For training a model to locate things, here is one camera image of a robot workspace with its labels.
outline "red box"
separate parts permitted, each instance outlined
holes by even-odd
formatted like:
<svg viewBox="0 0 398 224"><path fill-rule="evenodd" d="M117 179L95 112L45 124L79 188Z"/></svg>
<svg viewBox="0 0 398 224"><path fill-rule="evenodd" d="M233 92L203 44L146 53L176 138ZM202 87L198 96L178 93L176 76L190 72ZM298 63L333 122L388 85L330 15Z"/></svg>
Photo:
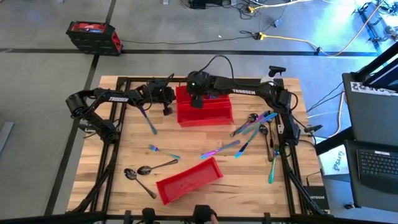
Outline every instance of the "red box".
<svg viewBox="0 0 398 224"><path fill-rule="evenodd" d="M164 205L198 189L211 181L222 178L214 157L207 159L189 170L156 182L157 190Z"/></svg>
<svg viewBox="0 0 398 224"><path fill-rule="evenodd" d="M176 87L177 122L181 127L232 124L232 106L228 95L217 98L205 96L203 108L198 109L190 105L191 95L186 86Z"/></svg>

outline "silver spoon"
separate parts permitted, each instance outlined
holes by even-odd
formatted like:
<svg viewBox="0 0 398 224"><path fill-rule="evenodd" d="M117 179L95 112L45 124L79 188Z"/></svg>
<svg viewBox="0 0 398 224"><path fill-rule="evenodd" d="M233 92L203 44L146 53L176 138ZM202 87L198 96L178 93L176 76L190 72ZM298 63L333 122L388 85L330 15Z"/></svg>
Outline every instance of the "silver spoon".
<svg viewBox="0 0 398 224"><path fill-rule="evenodd" d="M148 194L155 199L156 198L156 194L153 193L152 191L150 191L147 187L145 187L138 179L137 179L137 173L136 171L126 168L124 169L124 175L129 179L129 180L136 180L138 182L139 185L141 185L147 192Z"/></svg>
<svg viewBox="0 0 398 224"><path fill-rule="evenodd" d="M143 166L138 168L137 173L139 175L148 175L150 174L151 170L162 167L162 166L167 166L167 165L172 165L172 164L176 164L178 163L178 159L174 159L170 162L166 162L165 164L159 165L159 166L155 166L155 167L150 167L150 166Z"/></svg>

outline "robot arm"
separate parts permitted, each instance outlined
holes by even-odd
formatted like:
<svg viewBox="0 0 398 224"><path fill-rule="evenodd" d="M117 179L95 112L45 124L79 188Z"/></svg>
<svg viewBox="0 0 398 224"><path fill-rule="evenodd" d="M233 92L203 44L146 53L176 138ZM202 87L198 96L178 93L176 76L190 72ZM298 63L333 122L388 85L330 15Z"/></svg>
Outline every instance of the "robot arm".
<svg viewBox="0 0 398 224"><path fill-rule="evenodd" d="M206 72L191 72L188 75L187 91L192 95L191 106L203 107L204 95L244 94L260 96L275 112L280 114L284 124L283 136L285 141L296 146L299 141L300 128L294 123L291 115L290 101L292 94L284 88L271 82L236 83L232 78L217 77Z"/></svg>
<svg viewBox="0 0 398 224"><path fill-rule="evenodd" d="M104 102L127 103L139 108L146 117L143 109L145 103L163 103L164 115L169 115L172 113L172 109L168 105L175 100L175 94L173 89L167 86L168 84L168 81L152 80L146 85L128 91L105 90L102 88L83 90L70 95L66 103L73 119L86 120L89 125L85 127L93 129L103 141L112 143L119 138L118 131L112 121L102 119L95 113L95 109ZM94 102L91 105L87 105L86 98L90 98Z"/></svg>

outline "white paper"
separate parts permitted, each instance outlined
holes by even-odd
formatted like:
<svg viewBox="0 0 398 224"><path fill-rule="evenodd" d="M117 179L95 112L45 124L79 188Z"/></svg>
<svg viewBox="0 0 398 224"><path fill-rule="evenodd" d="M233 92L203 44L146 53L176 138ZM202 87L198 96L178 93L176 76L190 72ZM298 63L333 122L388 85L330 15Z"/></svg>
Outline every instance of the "white paper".
<svg viewBox="0 0 398 224"><path fill-rule="evenodd" d="M323 153L318 159L322 167L323 175L349 174L344 145Z"/></svg>
<svg viewBox="0 0 398 224"><path fill-rule="evenodd" d="M398 96L398 93L395 93L394 91L364 86L361 82L351 82L351 91L375 95Z"/></svg>

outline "red toolbox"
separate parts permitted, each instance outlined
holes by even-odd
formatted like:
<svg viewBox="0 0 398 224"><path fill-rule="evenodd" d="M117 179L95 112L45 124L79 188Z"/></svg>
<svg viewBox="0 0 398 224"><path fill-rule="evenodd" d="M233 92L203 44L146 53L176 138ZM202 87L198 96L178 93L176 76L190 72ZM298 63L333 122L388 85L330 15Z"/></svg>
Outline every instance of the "red toolbox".
<svg viewBox="0 0 398 224"><path fill-rule="evenodd" d="M214 157L188 169L182 173L156 182L157 190L164 205L185 195L192 190L222 178Z"/></svg>
<svg viewBox="0 0 398 224"><path fill-rule="evenodd" d="M85 54L119 56L122 51L115 28L103 22L72 21L67 35Z"/></svg>
<svg viewBox="0 0 398 224"><path fill-rule="evenodd" d="M232 106L228 95L217 98L205 96L203 108L198 109L190 105L191 95L187 86L176 87L177 122L181 127L208 126L233 124Z"/></svg>

